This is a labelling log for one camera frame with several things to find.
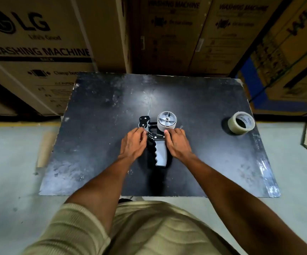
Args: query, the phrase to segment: hand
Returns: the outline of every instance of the hand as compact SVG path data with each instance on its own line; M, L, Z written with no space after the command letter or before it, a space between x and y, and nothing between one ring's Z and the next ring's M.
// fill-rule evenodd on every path
M169 129L164 131L166 147L173 157L182 160L185 157L193 155L189 141L185 136L183 129Z
M133 163L143 153L146 140L146 130L134 128L122 139L121 152L118 158L129 158L130 162Z

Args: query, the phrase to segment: clear tape roll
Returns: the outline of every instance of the clear tape roll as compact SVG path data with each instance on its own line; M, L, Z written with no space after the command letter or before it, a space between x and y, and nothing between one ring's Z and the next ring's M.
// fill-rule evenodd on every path
M237 112L228 120L228 126L233 133L242 135L255 127L255 120L246 112Z

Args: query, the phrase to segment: concrete floor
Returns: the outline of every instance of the concrete floor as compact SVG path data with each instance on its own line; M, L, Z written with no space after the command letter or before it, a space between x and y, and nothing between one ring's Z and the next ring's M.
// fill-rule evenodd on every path
M37 240L67 197L38 196L44 168L36 168L40 142L54 126L0 127L0 254L19 254ZM307 150L300 145L303 123L260 123L262 140L281 190L263 198L307 242ZM206 198L144 197L179 206L246 254Z

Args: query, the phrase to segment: black tabletop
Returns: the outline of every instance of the black tabletop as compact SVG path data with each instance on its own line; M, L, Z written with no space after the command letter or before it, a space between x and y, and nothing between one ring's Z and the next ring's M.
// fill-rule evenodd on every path
M279 197L257 127L231 134L227 120L251 114L239 81L231 78L82 73L59 130L40 195L70 195L108 167L121 139L163 111L177 116L193 152L205 163L257 197ZM168 167L152 165L151 149L134 162L124 196L205 196L189 170L169 156Z

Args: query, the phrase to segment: forearm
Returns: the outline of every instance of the forearm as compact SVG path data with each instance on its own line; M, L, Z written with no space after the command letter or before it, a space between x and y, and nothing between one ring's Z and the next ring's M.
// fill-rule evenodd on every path
M307 254L307 244L258 198L195 155L181 160L207 194L220 219L248 254Z
M109 233L123 182L131 163L129 158L117 159L98 176L73 193L66 203L75 203L86 207L99 219L106 232Z

